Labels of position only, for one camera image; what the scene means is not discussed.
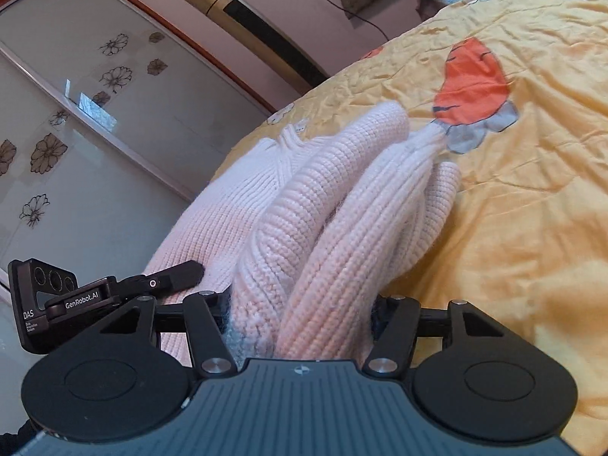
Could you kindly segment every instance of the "wrinkled yellow fabric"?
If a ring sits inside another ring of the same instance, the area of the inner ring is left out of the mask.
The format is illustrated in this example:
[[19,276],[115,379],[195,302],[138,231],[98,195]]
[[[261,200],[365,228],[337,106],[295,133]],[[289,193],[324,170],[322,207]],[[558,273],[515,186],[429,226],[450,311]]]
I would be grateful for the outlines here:
[[564,438],[608,449],[608,0],[489,0],[443,9],[242,139],[218,174],[263,136],[308,118],[337,132],[381,100],[414,128],[430,121],[452,45],[475,36],[498,58],[519,121],[450,156],[463,174],[440,239],[388,294],[445,308],[464,298],[563,364],[579,403]]

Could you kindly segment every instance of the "orange petal print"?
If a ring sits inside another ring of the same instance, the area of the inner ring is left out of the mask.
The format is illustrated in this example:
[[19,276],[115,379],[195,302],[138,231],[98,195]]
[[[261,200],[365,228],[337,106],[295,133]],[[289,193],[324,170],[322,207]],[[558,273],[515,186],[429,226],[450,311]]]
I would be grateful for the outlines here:
[[379,54],[380,51],[384,50],[384,45],[379,46],[378,48],[376,48],[375,50],[370,51],[367,54],[364,54],[359,60],[364,60],[366,58],[371,58],[372,56],[376,56],[376,54]]
[[493,53],[476,38],[455,44],[446,59],[446,78],[433,112],[449,125],[491,117],[507,101],[509,87]]

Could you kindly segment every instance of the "black sleeve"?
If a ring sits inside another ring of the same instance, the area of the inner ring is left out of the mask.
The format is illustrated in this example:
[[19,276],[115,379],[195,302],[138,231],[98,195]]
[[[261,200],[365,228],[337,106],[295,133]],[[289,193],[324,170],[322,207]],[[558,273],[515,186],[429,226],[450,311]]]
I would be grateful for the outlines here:
[[36,429],[34,429],[34,426],[29,420],[23,424],[23,427],[19,429],[17,435],[0,435],[0,456],[10,456],[19,451],[19,449],[25,446],[35,436]]

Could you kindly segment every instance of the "black camera device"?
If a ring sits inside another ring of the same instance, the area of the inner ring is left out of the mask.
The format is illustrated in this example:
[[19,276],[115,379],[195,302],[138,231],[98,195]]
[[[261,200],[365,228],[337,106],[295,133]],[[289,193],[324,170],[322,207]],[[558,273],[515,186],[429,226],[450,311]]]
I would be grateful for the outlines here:
[[[576,454],[559,437],[577,401],[573,378],[466,301],[434,310],[378,297],[362,368],[247,359],[239,370],[221,336],[230,290],[156,303],[196,285],[200,264],[64,294],[40,284],[37,269],[77,286],[39,261],[9,267],[21,343],[49,352],[22,384],[43,429],[22,455]],[[193,367],[159,349],[161,332],[186,333]],[[412,368],[418,337],[442,338],[443,349]]]

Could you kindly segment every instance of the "round black disc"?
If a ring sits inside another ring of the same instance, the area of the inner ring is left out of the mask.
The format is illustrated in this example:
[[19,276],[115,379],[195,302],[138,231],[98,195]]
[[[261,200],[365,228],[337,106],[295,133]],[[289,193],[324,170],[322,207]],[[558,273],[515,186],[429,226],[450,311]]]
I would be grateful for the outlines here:
[[416,369],[413,394],[441,425],[487,442],[558,434],[577,399],[568,371],[523,341],[476,337],[436,353]]
[[175,415],[188,393],[184,367],[126,335],[98,335],[93,347],[66,343],[25,376],[25,411],[70,440],[108,442],[153,430]]

